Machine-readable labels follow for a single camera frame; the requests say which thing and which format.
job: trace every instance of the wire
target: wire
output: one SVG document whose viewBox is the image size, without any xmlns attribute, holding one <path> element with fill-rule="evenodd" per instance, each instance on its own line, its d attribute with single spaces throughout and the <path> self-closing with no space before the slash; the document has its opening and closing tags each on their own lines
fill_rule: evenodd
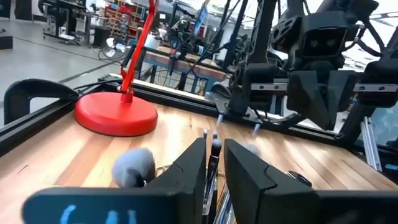
<svg viewBox="0 0 398 224">
<path fill-rule="evenodd" d="M 206 83 L 205 82 L 201 82 L 200 86 L 199 86 L 199 90 L 197 92 L 195 92 L 196 95 L 201 95 L 200 92 L 204 91 L 206 88 Z"/>
<path fill-rule="evenodd" d="M 280 8 L 280 0 L 278 0 L 278 19 L 282 17 L 282 9 Z"/>
<path fill-rule="evenodd" d="M 374 40 L 378 44 L 378 46 L 380 48 L 380 53 L 383 52 L 385 49 L 385 46 L 384 46 L 383 40 L 381 39 L 380 35 L 377 33 L 377 31 L 375 30 L 375 28 L 373 27 L 373 25 L 371 24 L 371 22 L 369 20 L 364 21 L 363 23 L 365 24 L 366 28 L 368 28 L 368 30 L 371 33 L 371 35 L 373 36 Z"/>
<path fill-rule="evenodd" d="M 201 77 L 199 77 L 196 73 L 195 73 L 195 71 L 193 70 L 193 66 L 191 65 L 191 63 L 189 63 L 189 61 L 185 58 L 185 60 L 183 60 L 184 62 L 187 62 L 188 64 L 189 64 L 189 66 L 191 67 L 191 71 L 192 71 L 192 73 L 193 73 L 193 75 L 197 78 L 197 79 L 199 79 L 199 81 L 207 81 L 208 79 L 207 78 L 201 78 Z"/>
<path fill-rule="evenodd" d="M 186 42 L 188 42 L 188 40 L 191 40 L 191 38 L 194 37 L 194 35 L 192 34 L 189 38 L 185 39 L 180 45 L 178 45 L 177 49 L 175 49 L 175 51 L 179 51 L 181 50 L 181 47 L 183 44 L 185 44 Z"/>
<path fill-rule="evenodd" d="M 102 53 L 103 55 L 105 55 L 106 58 L 101 58 L 101 56 L 100 56 L 101 53 Z M 120 57 L 117 58 L 117 59 L 111 59 L 111 58 L 109 58 L 109 57 L 106 56 L 106 54 L 102 51 L 102 49 L 99 49 L 99 51 L 98 51 L 98 60 L 114 62 L 114 63 L 117 63 L 117 64 L 120 65 L 120 66 L 122 66 L 122 63 L 120 62 L 120 60 L 122 60 L 124 57 L 125 57 L 125 55 L 120 56 Z"/>
<path fill-rule="evenodd" d="M 358 32 L 357 41 L 353 41 L 348 47 L 343 48 L 343 51 L 347 51 L 347 50 L 353 48 L 355 46 L 355 44 L 357 44 L 362 39 L 363 35 L 365 34 L 365 31 L 366 31 L 366 26 L 365 26 L 365 28 L 361 29 Z"/>
<path fill-rule="evenodd" d="M 167 73 L 169 73 L 169 71 L 170 71 L 170 70 L 164 69 L 164 70 L 156 71 L 156 73 L 159 73 L 159 72 L 167 72 Z M 158 83 L 160 83 L 159 77 L 165 78 L 165 80 L 164 80 L 164 82 L 163 82 L 163 86 L 165 86 L 165 85 L 166 85 L 166 82 L 167 82 L 167 75 L 166 75 L 166 77 L 163 77 L 163 76 L 161 76 L 161 75 L 158 75 L 158 76 L 157 76 L 157 83 L 155 83 L 156 85 L 158 85 Z M 179 80 L 176 80 L 176 79 L 173 79 L 172 77 L 170 77 L 169 81 L 171 81 L 171 80 L 173 80 L 173 81 L 175 81 L 175 82 L 178 82 L 178 81 L 179 81 Z"/>
<path fill-rule="evenodd" d="M 239 2 L 241 2 L 241 0 L 237 0 L 236 4 L 234 5 L 234 7 L 232 8 L 231 12 L 228 14 L 228 16 L 225 18 L 224 23 L 221 25 L 221 27 L 218 29 L 216 35 L 213 37 L 213 39 L 211 40 L 210 44 L 207 46 L 207 48 L 205 49 L 205 51 L 203 52 L 203 54 L 200 56 L 200 58 L 192 65 L 191 69 L 187 72 L 190 73 L 193 68 L 200 63 L 203 59 L 205 54 L 209 51 L 211 45 L 214 43 L 214 41 L 216 40 L 216 38 L 218 37 L 218 35 L 220 34 L 220 31 L 224 29 L 224 26 L 228 23 L 229 18 L 231 17 L 232 13 L 235 11 L 236 6 L 238 6 Z"/>
<path fill-rule="evenodd" d="M 257 108 L 251 107 L 250 108 L 254 111 L 254 113 L 256 114 L 256 116 L 262 121 L 262 122 L 267 122 L 268 120 L 268 112 L 267 110 L 263 110 L 264 114 L 265 114 L 265 119 L 262 118 L 262 116 L 259 113 L 259 110 Z"/>
<path fill-rule="evenodd" d="M 106 83 L 113 83 L 113 82 L 121 82 L 121 79 L 114 79 L 114 80 L 105 80 L 105 81 L 99 81 L 99 82 L 95 82 L 95 83 L 90 83 L 90 84 L 86 84 L 86 85 L 81 85 L 78 87 L 74 87 L 74 90 L 79 90 L 81 88 L 86 88 L 86 87 L 93 87 L 96 85 L 101 85 L 101 84 L 106 84 Z"/>
</svg>

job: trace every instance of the wooden table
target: wooden table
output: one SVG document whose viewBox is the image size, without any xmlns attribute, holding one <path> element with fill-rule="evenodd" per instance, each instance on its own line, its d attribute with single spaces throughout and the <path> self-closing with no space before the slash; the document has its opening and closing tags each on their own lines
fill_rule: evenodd
<svg viewBox="0 0 398 224">
<path fill-rule="evenodd" d="M 93 133 L 70 113 L 0 158 L 0 220 L 22 223 L 21 205 L 34 192 L 47 187 L 116 187 L 111 168 L 128 149 L 148 147 L 157 166 L 171 164 L 203 129 L 217 130 L 221 139 L 255 144 L 261 158 L 283 172 L 294 170 L 316 189 L 397 189 L 397 186 L 345 149 L 279 133 L 252 129 L 187 111 L 157 105 L 154 132 L 135 138 L 114 138 Z M 207 141 L 208 149 L 211 140 Z M 220 171 L 224 162 L 220 160 Z M 221 191 L 224 181 L 219 182 Z"/>
<path fill-rule="evenodd" d="M 159 46 L 156 50 L 159 50 L 161 52 L 165 52 L 165 53 L 169 54 L 171 51 L 171 48 Z M 186 58 L 198 60 L 199 56 L 193 55 L 193 54 L 187 54 Z M 159 66 L 159 67 L 168 68 L 170 65 L 170 57 L 146 50 L 146 54 L 144 56 L 144 62 L 154 65 L 154 67 L 152 69 L 151 79 L 150 79 L 150 82 L 153 83 L 157 67 Z M 206 60 L 202 61 L 202 63 L 218 67 L 218 65 L 216 63 L 214 63 L 212 60 L 206 59 Z M 181 61 L 181 60 L 179 60 L 175 63 L 174 70 L 176 72 L 182 73 L 181 80 L 183 81 L 183 85 L 180 86 L 181 90 L 183 90 L 183 86 L 185 85 L 185 80 L 187 78 L 187 72 L 191 69 L 192 65 L 193 65 L 193 63 L 191 63 L 191 65 L 190 65 L 188 62 Z M 200 78 L 208 79 L 206 87 L 205 87 L 205 92 L 210 91 L 210 88 L 214 85 L 214 82 L 221 82 L 221 81 L 225 80 L 225 78 L 226 78 L 225 72 L 216 70 L 214 68 L 205 67 L 202 65 L 196 65 L 194 67 L 193 71 Z M 195 92 L 197 83 L 198 83 L 198 78 L 195 77 L 195 79 L 193 81 L 192 89 L 190 91 L 191 93 Z"/>
</svg>

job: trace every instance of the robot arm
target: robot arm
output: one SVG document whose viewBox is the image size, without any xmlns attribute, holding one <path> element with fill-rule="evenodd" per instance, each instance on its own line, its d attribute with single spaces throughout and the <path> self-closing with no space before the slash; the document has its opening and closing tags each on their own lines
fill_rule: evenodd
<svg viewBox="0 0 398 224">
<path fill-rule="evenodd" d="M 243 117 L 247 111 L 259 109 L 256 105 L 269 105 L 273 95 L 287 96 L 287 109 L 296 111 L 298 117 L 276 123 L 291 126 L 308 118 L 324 130 L 333 130 L 337 113 L 347 109 L 354 94 L 360 103 L 369 106 L 387 108 L 396 104 L 398 65 L 391 53 L 396 51 L 394 44 L 384 49 L 380 43 L 382 59 L 369 63 L 364 72 L 340 70 L 345 64 L 341 53 L 348 49 L 345 43 L 353 41 L 364 46 L 358 39 L 364 32 L 362 28 L 373 29 L 368 21 L 377 2 L 326 0 L 316 13 L 306 16 L 302 4 L 293 7 L 289 3 L 296 1 L 287 3 L 288 10 L 273 28 L 270 41 L 274 49 L 288 54 L 288 61 L 282 68 L 270 63 L 243 65 L 231 79 L 228 107 L 219 111 Z M 356 25 L 358 21 L 365 26 Z M 372 34 L 379 39 L 375 30 Z M 396 35 L 391 42 L 396 42 Z"/>
</svg>

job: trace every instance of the black bracket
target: black bracket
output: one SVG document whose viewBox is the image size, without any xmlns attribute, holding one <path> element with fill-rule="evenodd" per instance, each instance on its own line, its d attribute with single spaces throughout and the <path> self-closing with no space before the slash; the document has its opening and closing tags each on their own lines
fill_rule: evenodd
<svg viewBox="0 0 398 224">
<path fill-rule="evenodd" d="M 300 122 L 302 122 L 305 119 L 306 118 L 303 115 L 293 113 L 293 114 L 288 115 L 285 118 L 273 120 L 273 121 L 271 121 L 271 123 L 277 124 L 280 127 L 290 128 L 292 126 L 295 126 L 296 124 L 299 124 Z"/>
<path fill-rule="evenodd" d="M 28 79 L 13 83 L 4 95 L 4 125 L 30 113 L 30 100 L 36 97 L 77 100 L 71 88 L 47 80 Z"/>
</svg>

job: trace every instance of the metal pole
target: metal pole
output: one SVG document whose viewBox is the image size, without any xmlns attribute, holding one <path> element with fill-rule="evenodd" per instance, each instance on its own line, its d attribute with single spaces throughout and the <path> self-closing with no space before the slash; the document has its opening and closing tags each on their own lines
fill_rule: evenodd
<svg viewBox="0 0 398 224">
<path fill-rule="evenodd" d="M 366 162 L 373 169 L 381 172 L 382 167 L 380 163 L 379 150 L 374 139 L 372 122 L 369 117 L 365 117 L 364 121 L 361 123 L 361 131 L 363 135 Z"/>
<path fill-rule="evenodd" d="M 373 159 L 374 159 L 374 166 L 377 171 L 382 171 L 380 156 L 379 156 L 379 149 L 377 148 L 376 140 L 374 139 L 374 132 L 372 127 L 372 120 L 371 118 L 365 117 L 367 120 L 368 129 L 369 129 L 369 144 L 372 149 Z"/>
<path fill-rule="evenodd" d="M 229 40 L 229 47 L 227 50 L 227 53 L 224 58 L 223 62 L 223 70 L 226 70 L 228 66 L 230 65 L 233 56 L 235 55 L 235 48 L 236 48 L 236 38 L 238 37 L 239 30 L 241 28 L 241 24 L 243 21 L 244 13 L 246 10 L 246 6 L 248 4 L 248 0 L 243 0 L 241 9 L 239 10 L 238 18 L 236 19 L 234 31 L 232 32 L 232 35 Z"/>
<path fill-rule="evenodd" d="M 227 0 L 224 6 L 224 13 L 223 13 L 223 17 L 221 18 L 221 22 L 220 22 L 220 28 L 222 28 L 221 26 L 223 25 L 225 19 L 226 19 L 226 15 L 228 13 L 228 9 L 229 9 L 229 5 L 231 4 L 231 0 Z"/>
<path fill-rule="evenodd" d="M 217 191 L 217 175 L 211 180 L 211 187 L 207 189 L 205 187 L 205 198 L 203 199 L 203 212 L 202 215 L 209 215 L 211 202 L 213 199 L 214 192 Z"/>
<path fill-rule="evenodd" d="M 173 4 L 173 12 L 172 12 L 172 16 L 170 17 L 169 28 L 168 28 L 168 30 L 170 30 L 170 29 L 174 26 L 174 19 L 175 19 L 175 14 L 177 13 L 177 8 L 178 8 L 178 5 L 177 5 L 177 3 L 175 2 L 175 3 Z"/>
<path fill-rule="evenodd" d="M 229 196 L 228 187 L 225 185 L 221 194 L 221 204 L 217 209 L 214 224 L 233 224 L 235 220 L 232 201 Z"/>
</svg>

